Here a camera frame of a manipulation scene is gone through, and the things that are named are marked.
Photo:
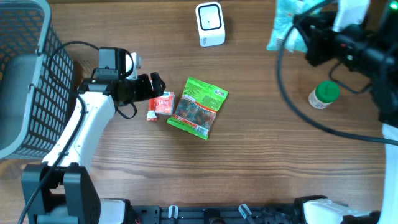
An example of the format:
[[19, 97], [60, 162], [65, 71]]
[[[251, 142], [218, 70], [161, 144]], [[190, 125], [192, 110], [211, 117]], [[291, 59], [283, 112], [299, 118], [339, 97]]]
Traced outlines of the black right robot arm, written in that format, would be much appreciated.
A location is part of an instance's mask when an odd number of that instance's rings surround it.
[[377, 32], [364, 29], [369, 1], [340, 1], [337, 12], [294, 17], [305, 37], [306, 59], [317, 66], [335, 58], [371, 81], [371, 96], [379, 108], [386, 145], [386, 178], [381, 223], [397, 222], [397, 1], [388, 1]]

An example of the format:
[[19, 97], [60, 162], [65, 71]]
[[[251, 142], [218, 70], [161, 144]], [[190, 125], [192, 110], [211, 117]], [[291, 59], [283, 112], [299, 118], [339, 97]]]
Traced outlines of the small red carton box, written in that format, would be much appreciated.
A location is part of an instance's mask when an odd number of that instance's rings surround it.
[[160, 115], [172, 115], [174, 110], [175, 94], [165, 91], [162, 96], [155, 99], [155, 113]]

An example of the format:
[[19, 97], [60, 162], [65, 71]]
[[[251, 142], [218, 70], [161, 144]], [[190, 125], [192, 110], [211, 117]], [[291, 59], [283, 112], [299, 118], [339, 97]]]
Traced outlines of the light blue wipes packet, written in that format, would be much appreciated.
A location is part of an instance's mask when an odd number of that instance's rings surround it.
[[[322, 0], [277, 0], [274, 26], [267, 50], [278, 51], [286, 33], [293, 25], [294, 16], [304, 13], [320, 2]], [[297, 29], [290, 33], [285, 48], [292, 53], [294, 51], [304, 53], [307, 51], [305, 41]]]

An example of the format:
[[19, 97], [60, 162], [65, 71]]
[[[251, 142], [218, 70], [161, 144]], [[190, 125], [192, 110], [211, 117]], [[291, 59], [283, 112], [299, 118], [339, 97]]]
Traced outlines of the green lid jar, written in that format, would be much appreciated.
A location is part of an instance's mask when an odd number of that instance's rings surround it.
[[340, 96], [339, 86], [330, 80], [321, 82], [308, 96], [308, 102], [316, 109], [325, 109]]

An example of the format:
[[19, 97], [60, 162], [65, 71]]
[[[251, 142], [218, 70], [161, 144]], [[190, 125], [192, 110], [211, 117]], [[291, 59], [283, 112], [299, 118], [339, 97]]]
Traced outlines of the red toothpaste box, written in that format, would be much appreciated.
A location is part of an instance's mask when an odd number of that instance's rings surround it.
[[157, 121], [158, 120], [158, 117], [155, 113], [155, 98], [149, 99], [146, 120], [148, 120], [148, 121]]

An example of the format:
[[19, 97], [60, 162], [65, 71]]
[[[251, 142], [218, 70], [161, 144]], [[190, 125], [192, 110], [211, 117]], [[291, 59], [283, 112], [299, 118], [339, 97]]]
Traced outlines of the green snack bag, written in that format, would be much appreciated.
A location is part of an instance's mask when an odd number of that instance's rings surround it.
[[228, 92], [196, 78], [187, 79], [182, 97], [167, 123], [204, 140]]

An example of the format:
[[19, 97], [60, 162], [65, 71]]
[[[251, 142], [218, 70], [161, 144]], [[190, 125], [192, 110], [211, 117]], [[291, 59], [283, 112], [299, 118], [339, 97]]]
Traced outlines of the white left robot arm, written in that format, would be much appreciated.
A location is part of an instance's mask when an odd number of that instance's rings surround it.
[[137, 79], [84, 79], [60, 139], [39, 165], [22, 173], [25, 207], [19, 223], [137, 223], [128, 199], [102, 199], [89, 169], [100, 137], [119, 105], [162, 96], [158, 73]]

